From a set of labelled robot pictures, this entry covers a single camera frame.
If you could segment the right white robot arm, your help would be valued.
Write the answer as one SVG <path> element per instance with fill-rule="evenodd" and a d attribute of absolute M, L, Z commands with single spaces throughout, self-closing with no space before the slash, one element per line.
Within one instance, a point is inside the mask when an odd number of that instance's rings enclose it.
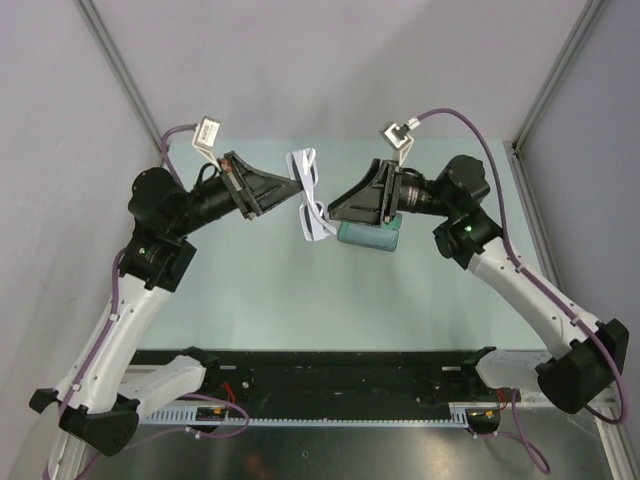
<path fill-rule="evenodd" d="M 497 292 L 547 350 L 537 358 L 503 350 L 484 354 L 461 376 L 463 393 L 484 401 L 498 388 L 534 390 L 575 414 L 620 379 L 629 331 L 617 319 L 604 322 L 576 305 L 527 262 L 482 208 L 489 192 L 483 163 L 470 156 L 454 157 L 434 180 L 375 159 L 355 186 L 329 204 L 328 215 L 373 227 L 400 212 L 443 217 L 433 232 L 440 254 Z"/>

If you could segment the left aluminium frame post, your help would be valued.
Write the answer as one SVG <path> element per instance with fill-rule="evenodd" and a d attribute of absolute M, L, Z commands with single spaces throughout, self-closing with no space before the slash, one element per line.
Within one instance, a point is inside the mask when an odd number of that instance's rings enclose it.
<path fill-rule="evenodd" d="M 75 0 L 74 5 L 85 22 L 99 51 L 103 55 L 116 82 L 120 86 L 125 99 L 139 121 L 144 133 L 151 141 L 154 149 L 159 152 L 161 147 L 161 133 L 159 128 L 95 2 L 91 0 Z"/>

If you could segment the aluminium frame post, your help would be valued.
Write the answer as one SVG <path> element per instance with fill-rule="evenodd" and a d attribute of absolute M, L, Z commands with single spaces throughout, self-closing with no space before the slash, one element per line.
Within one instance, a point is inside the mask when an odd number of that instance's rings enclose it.
<path fill-rule="evenodd" d="M 584 5 L 511 143 L 515 152 L 523 149 L 543 118 L 609 4 L 607 0 L 589 0 Z"/>
<path fill-rule="evenodd" d="M 159 152 L 161 147 L 161 133 L 159 128 L 95 2 L 91 0 L 75 0 L 74 5 L 85 22 L 99 51 L 103 55 L 116 82 L 120 86 L 125 99 L 139 121 L 144 133 L 151 141 L 154 149 Z"/>

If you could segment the white frame sunglasses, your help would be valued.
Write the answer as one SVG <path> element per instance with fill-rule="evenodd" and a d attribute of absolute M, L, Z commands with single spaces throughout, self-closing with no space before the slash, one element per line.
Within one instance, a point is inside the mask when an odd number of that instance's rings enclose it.
<path fill-rule="evenodd" d="M 319 181 L 316 150 L 304 148 L 290 152 L 285 162 L 290 179 L 302 186 L 299 217 L 305 239 L 318 242 L 336 235 L 337 229 L 328 218 L 325 204 L 315 194 Z"/>

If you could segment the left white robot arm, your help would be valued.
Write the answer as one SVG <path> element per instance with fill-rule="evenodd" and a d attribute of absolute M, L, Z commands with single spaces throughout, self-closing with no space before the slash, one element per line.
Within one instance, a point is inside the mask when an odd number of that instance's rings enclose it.
<path fill-rule="evenodd" d="M 123 380 L 196 254 L 188 235 L 233 211 L 254 219 L 303 189 L 296 178 L 258 170 L 235 152 L 218 164 L 217 175 L 190 191 L 161 167 L 136 177 L 128 203 L 134 230 L 116 256 L 111 299 L 69 373 L 55 387 L 36 390 L 29 402 L 38 413 L 58 406 L 59 427 L 105 456 L 122 451 L 140 422 L 167 404 L 191 394 L 207 400 L 220 390 L 218 359 L 196 347 L 138 381 Z"/>

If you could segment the right aluminium frame post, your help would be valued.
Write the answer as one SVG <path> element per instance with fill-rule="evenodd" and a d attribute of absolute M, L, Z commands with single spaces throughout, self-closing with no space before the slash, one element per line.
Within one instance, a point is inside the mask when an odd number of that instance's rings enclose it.
<path fill-rule="evenodd" d="M 607 0 L 589 0 L 584 5 L 511 143 L 515 152 L 523 149 L 543 118 L 609 4 Z"/>

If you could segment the grey glasses case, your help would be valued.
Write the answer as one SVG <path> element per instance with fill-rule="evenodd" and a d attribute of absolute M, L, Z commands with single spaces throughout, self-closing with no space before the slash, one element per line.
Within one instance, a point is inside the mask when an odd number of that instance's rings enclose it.
<path fill-rule="evenodd" d="M 402 219 L 402 214 L 397 213 L 389 223 L 382 224 L 380 227 L 342 222 L 337 239 L 339 242 L 353 246 L 394 252 L 399 241 Z"/>

